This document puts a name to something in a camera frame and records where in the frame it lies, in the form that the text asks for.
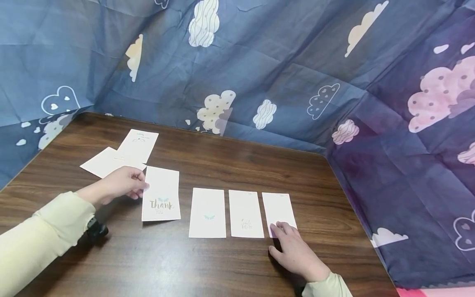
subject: light green sleeve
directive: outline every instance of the light green sleeve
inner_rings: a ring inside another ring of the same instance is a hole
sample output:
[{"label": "light green sleeve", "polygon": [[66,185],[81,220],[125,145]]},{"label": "light green sleeve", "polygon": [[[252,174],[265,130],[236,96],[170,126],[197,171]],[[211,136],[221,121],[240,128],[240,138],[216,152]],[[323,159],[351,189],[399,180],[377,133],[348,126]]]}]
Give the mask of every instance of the light green sleeve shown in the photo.
[{"label": "light green sleeve", "polygon": [[57,196],[0,235],[0,297],[14,296],[86,231],[95,208],[75,193]]},{"label": "light green sleeve", "polygon": [[328,278],[322,282],[308,283],[302,297],[352,297],[343,278],[330,272]]}]

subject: wristwatch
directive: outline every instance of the wristwatch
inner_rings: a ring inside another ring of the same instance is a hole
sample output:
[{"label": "wristwatch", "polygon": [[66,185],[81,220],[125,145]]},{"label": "wristwatch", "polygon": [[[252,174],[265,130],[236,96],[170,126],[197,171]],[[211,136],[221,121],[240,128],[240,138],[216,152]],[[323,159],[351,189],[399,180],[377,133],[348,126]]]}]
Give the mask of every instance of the wristwatch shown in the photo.
[{"label": "wristwatch", "polygon": [[87,237],[96,243],[99,239],[105,237],[109,233],[106,225],[101,224],[95,217],[87,223]]}]

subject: white card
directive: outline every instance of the white card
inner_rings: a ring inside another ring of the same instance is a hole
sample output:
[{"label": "white card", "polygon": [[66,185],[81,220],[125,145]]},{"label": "white card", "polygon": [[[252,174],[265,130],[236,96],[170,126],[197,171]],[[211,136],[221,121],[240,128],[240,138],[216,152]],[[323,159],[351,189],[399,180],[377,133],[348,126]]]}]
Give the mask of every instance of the white card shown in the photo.
[{"label": "white card", "polygon": [[257,192],[229,190],[231,236],[264,238]]},{"label": "white card", "polygon": [[147,167],[145,164],[122,158],[112,147],[107,147],[80,167],[100,178],[104,178],[109,173],[121,168],[122,166],[131,166],[140,170],[144,170]]},{"label": "white card", "polygon": [[264,210],[266,211],[267,228],[271,238],[276,238],[270,229],[270,224],[287,222],[290,226],[297,228],[294,211],[290,203],[289,194],[262,193]]},{"label": "white card", "polygon": [[150,187],[143,192],[142,221],[181,219],[179,178],[178,171],[147,167],[145,181]]},{"label": "white card", "polygon": [[192,238],[226,238],[224,191],[193,188],[190,233]]},{"label": "white card", "polygon": [[157,137],[158,133],[131,129],[117,151],[126,159],[147,163]]}]

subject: dark wood surface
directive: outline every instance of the dark wood surface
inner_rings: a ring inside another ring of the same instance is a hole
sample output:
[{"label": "dark wood surface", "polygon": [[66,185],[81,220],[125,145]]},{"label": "dark wood surface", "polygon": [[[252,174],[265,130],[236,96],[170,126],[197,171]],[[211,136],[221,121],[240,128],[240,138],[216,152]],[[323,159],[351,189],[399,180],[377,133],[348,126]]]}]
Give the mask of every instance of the dark wood surface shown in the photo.
[{"label": "dark wood surface", "polygon": [[265,239],[190,239],[193,187],[289,193],[302,238],[355,297],[397,293],[327,161],[316,154],[95,114],[78,116],[1,193],[0,233],[56,195],[98,180],[79,168],[131,128],[159,132],[148,165],[180,171],[181,220],[143,224],[141,204],[102,208],[106,242],[79,242],[19,296],[294,296]]}]

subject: pink cloud print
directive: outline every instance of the pink cloud print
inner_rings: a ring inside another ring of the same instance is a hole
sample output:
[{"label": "pink cloud print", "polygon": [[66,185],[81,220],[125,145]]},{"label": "pink cloud print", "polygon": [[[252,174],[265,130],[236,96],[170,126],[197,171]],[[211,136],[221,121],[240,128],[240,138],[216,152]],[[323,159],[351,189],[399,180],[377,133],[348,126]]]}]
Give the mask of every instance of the pink cloud print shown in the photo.
[{"label": "pink cloud print", "polygon": [[348,119],[346,122],[338,126],[338,129],[332,134],[333,142],[336,145],[350,142],[359,132],[360,128],[355,125],[352,120]]},{"label": "pink cloud print", "polygon": [[455,245],[461,251],[475,250],[475,211],[471,218],[457,218],[454,221],[454,230],[458,237]]},{"label": "pink cloud print", "polygon": [[475,142],[470,145],[468,150],[458,154],[457,159],[462,163],[475,165]]},{"label": "pink cloud print", "polygon": [[155,4],[160,5],[161,8],[165,9],[168,6],[169,0],[155,0]]},{"label": "pink cloud print", "polygon": [[454,70],[439,67],[421,77],[420,89],[408,101],[414,116],[409,131],[417,133],[438,121],[454,118],[475,106],[475,57],[457,62]]},{"label": "pink cloud print", "polygon": [[307,113],[312,116],[313,120],[318,119],[322,115],[339,89],[340,84],[323,86],[318,90],[318,95],[310,98],[310,106],[307,108]]},{"label": "pink cloud print", "polygon": [[60,86],[56,94],[46,96],[41,101],[41,109],[48,115],[57,115],[81,108],[76,93],[70,86]]}]

